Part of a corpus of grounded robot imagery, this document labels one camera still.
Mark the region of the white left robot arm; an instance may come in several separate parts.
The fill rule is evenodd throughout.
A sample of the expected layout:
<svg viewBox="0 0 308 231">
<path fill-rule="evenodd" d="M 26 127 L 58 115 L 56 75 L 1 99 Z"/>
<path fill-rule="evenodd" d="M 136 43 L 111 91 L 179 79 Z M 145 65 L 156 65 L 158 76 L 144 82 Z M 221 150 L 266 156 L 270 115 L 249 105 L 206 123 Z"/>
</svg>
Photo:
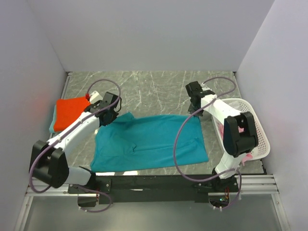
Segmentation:
<svg viewBox="0 0 308 231">
<path fill-rule="evenodd" d="M 60 134 L 48 141 L 37 141 L 32 148 L 30 178 L 46 183 L 49 188 L 72 184 L 79 185 L 84 193 L 93 192 L 98 187 L 95 173 L 84 167 L 69 167 L 67 156 L 87 135 L 116 119 L 119 102 L 121 97 L 106 92 L 102 100 L 87 106 Z"/>
</svg>

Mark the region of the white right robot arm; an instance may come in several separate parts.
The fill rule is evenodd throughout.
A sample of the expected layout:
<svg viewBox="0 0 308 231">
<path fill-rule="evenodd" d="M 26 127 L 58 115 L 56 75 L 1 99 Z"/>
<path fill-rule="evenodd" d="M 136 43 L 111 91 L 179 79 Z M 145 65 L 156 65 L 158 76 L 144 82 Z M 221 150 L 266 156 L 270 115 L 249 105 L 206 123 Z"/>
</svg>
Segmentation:
<svg viewBox="0 0 308 231">
<path fill-rule="evenodd" d="M 202 116 L 206 111 L 223 125 L 224 154 L 214 169 L 218 176 L 211 180 L 213 190 L 222 192 L 228 186 L 227 178 L 235 174 L 242 159 L 258 145 L 254 116 L 251 112 L 244 113 L 229 106 L 212 90 L 203 89 L 197 81 L 185 88 L 191 101 L 191 115 Z"/>
</svg>

